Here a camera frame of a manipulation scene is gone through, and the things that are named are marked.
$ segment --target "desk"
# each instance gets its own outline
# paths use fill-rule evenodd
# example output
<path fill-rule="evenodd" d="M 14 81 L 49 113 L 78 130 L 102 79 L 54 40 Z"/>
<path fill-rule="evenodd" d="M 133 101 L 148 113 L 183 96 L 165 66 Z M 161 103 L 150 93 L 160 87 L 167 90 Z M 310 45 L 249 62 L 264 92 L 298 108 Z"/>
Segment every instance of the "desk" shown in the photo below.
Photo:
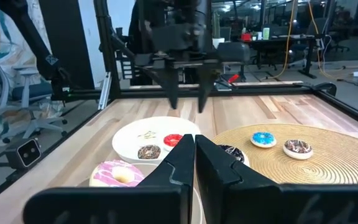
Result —
<path fill-rule="evenodd" d="M 299 70 L 299 72 L 303 75 L 306 75 L 309 78 L 317 78 L 315 75 L 312 75 L 310 73 L 310 67 L 311 67 L 311 56 L 313 55 L 313 48 L 316 45 L 316 38 L 315 37 L 302 37 L 302 38 L 290 38 L 290 45 L 294 41 L 307 41 L 309 45 L 308 54 L 306 56 L 306 66 L 305 68 Z M 257 51 L 257 65 L 259 67 L 260 65 L 260 51 L 263 51 L 264 48 L 266 48 L 267 44 L 273 44 L 273 45 L 283 45 L 283 48 L 286 47 L 287 38 L 272 38 L 270 40 L 253 40 L 253 41 L 247 41 L 246 44 L 249 44 L 250 47 L 255 49 Z"/>
<path fill-rule="evenodd" d="M 0 194 L 0 224 L 22 223 L 24 204 L 39 191 L 82 183 L 100 162 L 117 158 L 111 139 L 120 128 L 152 116 L 189 119 L 210 139 L 228 129 L 261 123 L 317 126 L 358 138 L 357 121 L 314 95 L 211 97 L 201 114 L 196 98 L 181 98 L 177 110 L 161 98 L 115 100 Z"/>

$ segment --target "blue frosted donut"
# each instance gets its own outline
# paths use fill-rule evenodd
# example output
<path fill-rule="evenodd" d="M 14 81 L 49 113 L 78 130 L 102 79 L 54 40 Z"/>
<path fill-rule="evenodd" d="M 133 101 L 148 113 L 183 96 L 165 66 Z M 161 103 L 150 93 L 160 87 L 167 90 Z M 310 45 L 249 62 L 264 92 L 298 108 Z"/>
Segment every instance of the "blue frosted donut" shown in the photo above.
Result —
<path fill-rule="evenodd" d="M 274 143 L 275 139 L 272 133 L 257 132 L 252 136 L 252 140 L 257 144 L 267 145 Z"/>

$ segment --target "round placemat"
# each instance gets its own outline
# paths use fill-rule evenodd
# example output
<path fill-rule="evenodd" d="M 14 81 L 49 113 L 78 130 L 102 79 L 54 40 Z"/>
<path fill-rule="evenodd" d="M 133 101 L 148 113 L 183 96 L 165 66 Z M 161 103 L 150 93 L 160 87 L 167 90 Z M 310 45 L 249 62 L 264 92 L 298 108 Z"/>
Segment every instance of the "round placemat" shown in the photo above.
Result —
<path fill-rule="evenodd" d="M 277 144 L 262 149 L 250 142 L 258 131 L 272 133 Z M 309 143 L 314 154 L 300 161 L 288 157 L 283 144 L 289 139 Z M 358 139 L 327 129 L 295 124 L 258 124 L 218 134 L 213 142 L 242 150 L 250 167 L 277 183 L 358 184 Z"/>

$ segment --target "metal frame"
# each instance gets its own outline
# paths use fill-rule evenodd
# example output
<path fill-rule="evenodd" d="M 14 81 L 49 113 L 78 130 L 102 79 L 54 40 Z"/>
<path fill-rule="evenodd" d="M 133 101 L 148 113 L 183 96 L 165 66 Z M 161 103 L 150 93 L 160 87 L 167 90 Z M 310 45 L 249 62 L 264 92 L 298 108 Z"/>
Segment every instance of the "metal frame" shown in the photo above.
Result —
<path fill-rule="evenodd" d="M 108 14 L 106 15 L 103 13 L 103 15 L 100 15 L 103 17 L 108 17 Z M 108 48 L 113 46 L 108 46 L 106 43 L 103 44 L 103 41 L 107 41 L 107 36 L 110 36 L 110 32 L 107 32 L 106 30 L 99 30 L 101 35 L 101 41 L 102 41 L 102 48 L 105 50 L 108 50 Z M 111 77 L 107 78 L 110 86 L 109 91 L 105 90 L 105 94 L 107 96 L 101 96 L 100 90 L 85 90 L 85 91 L 76 91 L 71 92 L 70 94 L 75 95 L 77 94 L 82 100 L 96 100 L 100 97 L 103 97 L 104 100 L 108 100 L 111 103 L 115 99 L 126 99 L 126 98 L 165 98 L 166 93 L 161 88 L 153 88 L 153 89 L 130 89 L 130 90 L 122 90 L 119 87 L 119 77 L 117 72 L 117 67 L 115 63 L 115 56 L 114 54 L 110 54 L 105 58 L 107 60 L 106 63 L 114 62 L 110 64 L 106 64 L 106 71 L 109 73 L 111 72 Z M 197 97 L 198 96 L 198 88 L 180 88 L 180 91 L 178 93 L 179 97 Z M 237 86 L 237 88 L 234 88 L 231 91 L 217 91 L 213 90 L 210 94 L 210 97 L 219 97 L 219 96 L 255 96 L 255 95 L 304 95 L 304 94 L 311 94 L 319 99 L 325 101 L 329 105 L 333 106 L 334 108 L 338 109 L 339 111 L 343 112 L 344 114 L 350 116 L 352 119 L 356 120 L 358 122 L 358 110 L 347 105 L 346 103 L 342 102 L 341 100 L 337 99 L 335 97 L 336 94 L 336 86 L 332 83 L 323 83 L 320 85 L 306 85 L 304 83 L 294 83 L 294 84 L 278 84 L 278 85 L 246 85 L 246 86 Z M 49 155 L 51 152 L 53 152 L 61 143 L 63 143 L 65 140 L 67 140 L 73 133 L 75 133 L 77 130 L 82 128 L 88 121 L 90 121 L 92 118 L 94 118 L 98 113 L 100 113 L 102 110 L 98 110 L 90 116 L 88 119 L 83 121 L 79 126 L 77 126 L 74 130 L 70 131 L 65 137 L 61 138 L 59 142 L 55 143 L 52 147 L 47 149 L 43 154 L 39 161 L 41 161 L 43 158 L 45 158 L 47 155 Z M 0 193 L 2 193 L 4 190 L 6 190 L 9 186 L 11 186 L 16 180 L 18 180 L 20 177 L 22 177 L 25 173 L 27 173 L 29 170 L 16 170 L 13 174 L 11 174 L 5 183 L 3 183 L 0 186 Z"/>

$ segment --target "white plate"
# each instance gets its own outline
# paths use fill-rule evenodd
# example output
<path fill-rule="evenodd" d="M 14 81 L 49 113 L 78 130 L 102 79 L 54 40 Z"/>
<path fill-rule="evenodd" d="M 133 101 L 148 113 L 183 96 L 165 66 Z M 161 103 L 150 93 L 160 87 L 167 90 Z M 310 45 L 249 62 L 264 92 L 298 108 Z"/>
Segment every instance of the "white plate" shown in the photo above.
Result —
<path fill-rule="evenodd" d="M 137 152 L 144 144 L 138 141 L 138 135 L 153 131 L 157 133 L 154 144 L 161 148 L 160 156 L 157 159 L 139 159 Z M 169 134 L 201 134 L 200 129 L 195 123 L 183 118 L 160 116 L 140 119 L 121 128 L 112 138 L 112 148 L 118 156 L 129 163 L 151 163 L 160 164 L 168 155 L 164 149 L 163 138 Z"/>

